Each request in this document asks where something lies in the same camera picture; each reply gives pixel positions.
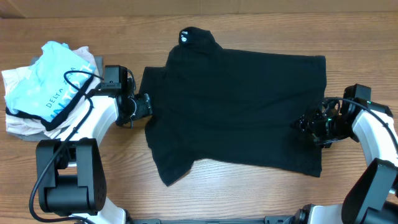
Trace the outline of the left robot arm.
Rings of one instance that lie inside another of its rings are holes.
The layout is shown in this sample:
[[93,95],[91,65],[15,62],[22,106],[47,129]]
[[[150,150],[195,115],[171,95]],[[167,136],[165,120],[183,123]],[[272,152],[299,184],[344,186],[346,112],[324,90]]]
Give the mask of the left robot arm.
[[129,212],[107,196],[99,146],[112,124],[124,126],[151,115],[150,97],[135,92],[132,72],[120,65],[105,66],[90,91],[73,80],[78,74],[69,70],[63,78],[84,97],[84,110],[62,137],[38,143],[30,214],[42,223],[132,223]]

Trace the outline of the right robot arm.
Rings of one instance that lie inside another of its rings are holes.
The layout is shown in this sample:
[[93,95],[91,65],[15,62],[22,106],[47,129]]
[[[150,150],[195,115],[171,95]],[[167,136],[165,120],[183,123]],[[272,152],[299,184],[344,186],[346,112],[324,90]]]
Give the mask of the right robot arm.
[[342,204],[301,208],[286,223],[397,223],[397,134],[386,105],[371,100],[371,88],[355,84],[343,97],[326,97],[321,107],[291,125],[313,136],[320,148],[351,138],[360,143],[367,168]]

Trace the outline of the black t-shirt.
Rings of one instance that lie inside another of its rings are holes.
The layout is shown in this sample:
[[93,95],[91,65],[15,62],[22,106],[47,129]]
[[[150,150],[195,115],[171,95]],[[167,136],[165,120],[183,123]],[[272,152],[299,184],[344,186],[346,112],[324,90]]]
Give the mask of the black t-shirt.
[[326,58],[225,49],[187,27],[162,67],[146,67],[145,127],[160,178],[172,185],[200,159],[275,167],[319,177],[322,152],[294,121],[317,108]]

